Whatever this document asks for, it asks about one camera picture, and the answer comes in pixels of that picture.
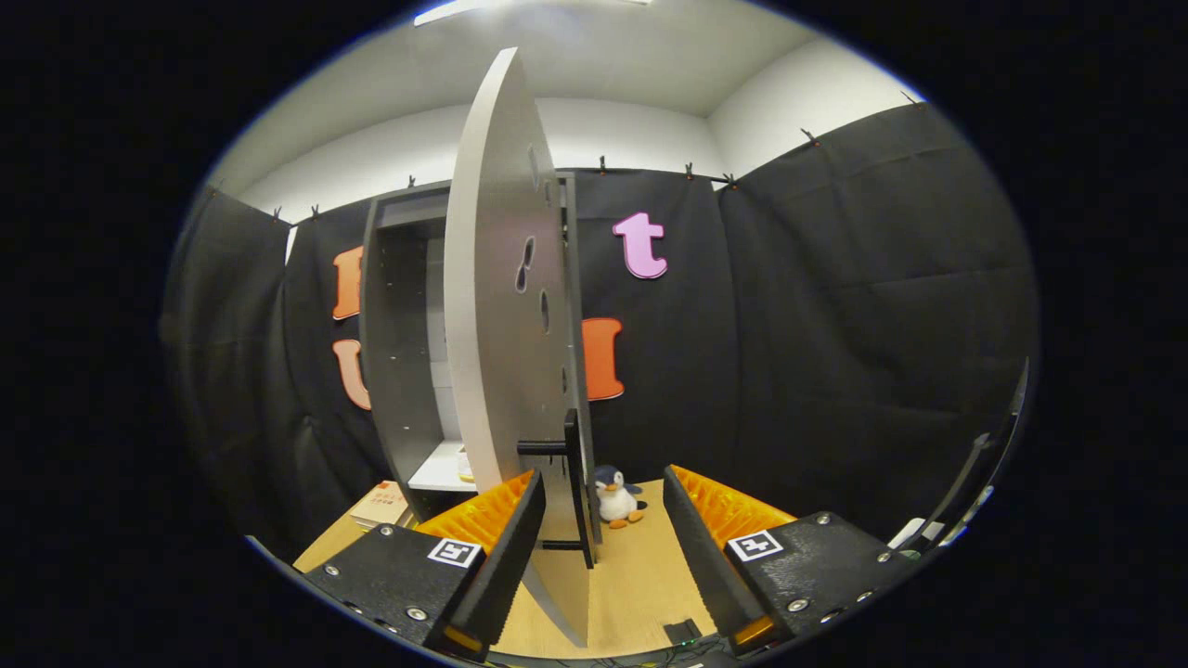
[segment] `foam letter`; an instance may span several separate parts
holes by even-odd
[[[364,247],[350,248],[334,258],[339,267],[339,303],[334,304],[334,320],[359,315],[359,284],[362,282]]]
[[[613,317],[582,321],[587,401],[613,399],[623,395],[623,383],[614,374],[614,336],[619,332],[623,332],[623,323]]]
[[[615,237],[623,237],[623,257],[627,271],[637,278],[659,278],[668,270],[668,260],[652,257],[652,239],[664,237],[664,227],[647,222],[647,214],[640,212],[623,220],[613,228]]]
[[[362,346],[353,339],[335,341],[333,346],[334,357],[339,358],[339,374],[342,377],[342,387],[347,390],[347,397],[359,408],[371,410],[371,393],[364,387],[364,373],[359,368],[359,351]]]

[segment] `book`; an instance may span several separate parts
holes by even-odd
[[[400,486],[391,480],[385,480],[350,510],[350,518],[365,529],[374,529],[380,524],[392,524],[403,527],[411,517],[412,510]]]

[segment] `white wall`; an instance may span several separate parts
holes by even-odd
[[[878,65],[817,38],[751,77],[709,116],[721,156],[735,177],[871,114],[923,99]]]
[[[706,119],[601,100],[537,100],[557,168],[726,171]],[[448,181],[469,105],[444,107],[374,125],[320,146],[236,195],[244,202],[297,222],[310,207],[329,210],[409,184]]]

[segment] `curtain clip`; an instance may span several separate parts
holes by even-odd
[[[911,99],[911,95],[908,95],[908,94],[906,94],[906,93],[904,93],[903,90],[901,90],[899,93],[902,93],[902,94],[903,94],[903,96],[904,96],[904,97],[906,97],[906,99],[908,99],[908,101],[909,101],[909,102],[911,102],[911,105],[912,105],[914,107],[916,107],[916,109],[918,109],[918,111],[923,111],[923,109],[924,109],[924,106],[923,106],[923,105],[921,105],[920,102],[917,102],[917,101],[912,100],[912,99]]]

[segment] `ceiling light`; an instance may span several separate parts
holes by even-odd
[[[455,0],[454,2],[446,2],[438,7],[434,7],[423,14],[418,14],[412,19],[413,27],[425,25],[429,21],[436,21],[437,19],[444,19],[446,17],[453,17],[454,14],[461,14],[462,12],[469,12],[470,10],[482,10],[485,7],[494,7],[497,5],[507,5],[512,0]]]

